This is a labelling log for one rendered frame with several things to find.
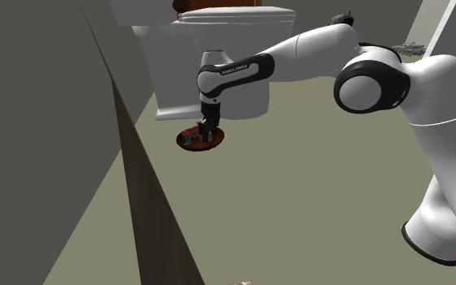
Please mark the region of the red and grey object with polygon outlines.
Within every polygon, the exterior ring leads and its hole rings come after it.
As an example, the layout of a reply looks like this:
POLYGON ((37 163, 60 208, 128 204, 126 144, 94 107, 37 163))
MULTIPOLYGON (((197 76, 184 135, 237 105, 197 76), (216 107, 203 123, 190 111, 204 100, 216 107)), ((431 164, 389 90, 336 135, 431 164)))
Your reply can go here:
POLYGON ((199 133, 199 127, 197 125, 190 127, 181 132, 183 143, 185 145, 190 145, 195 138, 200 138, 201 134, 199 133))

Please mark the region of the round brown plate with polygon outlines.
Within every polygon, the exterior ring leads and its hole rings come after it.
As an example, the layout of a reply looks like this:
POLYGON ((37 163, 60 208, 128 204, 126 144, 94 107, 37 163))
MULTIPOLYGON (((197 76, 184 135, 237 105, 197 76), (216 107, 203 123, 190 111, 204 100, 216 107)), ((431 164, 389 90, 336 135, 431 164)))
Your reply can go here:
POLYGON ((217 128, 214 136, 209 136, 209 138, 211 141, 204 142, 201 136, 200 138, 195 138, 190 145, 185 145, 181 133, 179 133, 176 137, 176 143, 179 147, 187 151, 207 151, 222 143, 224 140, 224 132, 220 128, 217 128))

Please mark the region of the white toilet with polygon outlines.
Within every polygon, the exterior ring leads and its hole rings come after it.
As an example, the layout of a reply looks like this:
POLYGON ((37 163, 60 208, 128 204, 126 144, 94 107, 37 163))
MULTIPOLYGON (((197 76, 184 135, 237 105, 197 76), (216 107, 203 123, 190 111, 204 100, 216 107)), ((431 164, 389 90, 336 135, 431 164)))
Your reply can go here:
POLYGON ((146 56, 156 120, 202 116, 196 76, 202 55, 223 50, 234 60, 292 34, 296 11, 262 0, 109 0, 117 23, 130 27, 146 56))

